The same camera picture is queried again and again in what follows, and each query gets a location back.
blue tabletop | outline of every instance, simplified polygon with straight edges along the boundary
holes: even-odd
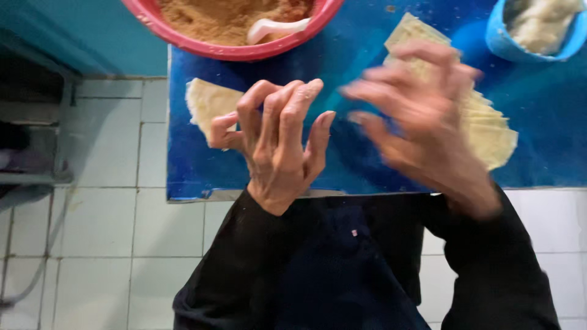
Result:
[[[342,98],[337,87],[363,69],[382,64],[383,42],[406,11],[437,28],[463,51],[463,62],[485,72],[477,90],[511,118],[519,132],[509,163],[493,171],[502,187],[587,186],[587,49],[564,63],[514,64],[490,54],[484,42],[492,0],[346,0],[332,22],[311,41],[277,57],[253,62],[223,62],[171,48],[167,198],[207,198],[215,189],[242,189],[248,182],[245,161],[236,151],[207,147],[190,124],[185,84],[194,78],[246,91],[267,79],[284,85],[321,78],[325,88],[310,108],[308,129],[316,117],[337,111],[326,153],[327,166],[312,188],[348,194],[429,191],[381,162],[349,111],[376,111]],[[396,7],[395,13],[386,10]]]

blue container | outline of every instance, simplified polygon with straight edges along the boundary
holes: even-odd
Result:
[[[504,8],[507,1],[499,0],[489,18],[485,41],[491,52],[512,62],[539,63],[567,60],[577,53],[587,39],[587,11],[577,14],[566,34],[561,51],[552,56],[531,53],[514,41],[504,23]]]

black clothing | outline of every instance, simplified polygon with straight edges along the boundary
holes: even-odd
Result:
[[[323,231],[323,224],[337,214],[341,226],[352,223],[350,217],[363,218],[368,229],[353,223],[357,237],[370,232],[368,240],[377,246],[414,306],[420,303],[424,226],[446,240],[445,256],[458,278],[443,330],[560,329],[548,278],[540,270],[530,237],[497,189],[503,210],[483,222],[454,214],[443,196],[429,194],[300,199],[276,217],[244,191],[177,294],[175,328],[259,329],[282,324],[279,318],[284,313],[278,310],[276,296],[281,296],[284,272],[308,245],[308,237]],[[337,322],[331,320],[332,328]],[[406,327],[418,328],[413,324]]]

ground spice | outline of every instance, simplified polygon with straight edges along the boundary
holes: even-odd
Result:
[[[247,33],[261,18],[297,22],[308,18],[314,0],[158,0],[163,19],[177,32],[200,41],[246,46]],[[283,35],[268,35],[259,43]]]

white plastic spoon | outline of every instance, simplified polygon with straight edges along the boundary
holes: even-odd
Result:
[[[256,45],[269,33],[295,33],[304,31],[308,27],[310,18],[293,23],[275,22],[267,18],[262,18],[256,21],[247,35],[247,43],[249,45]]]

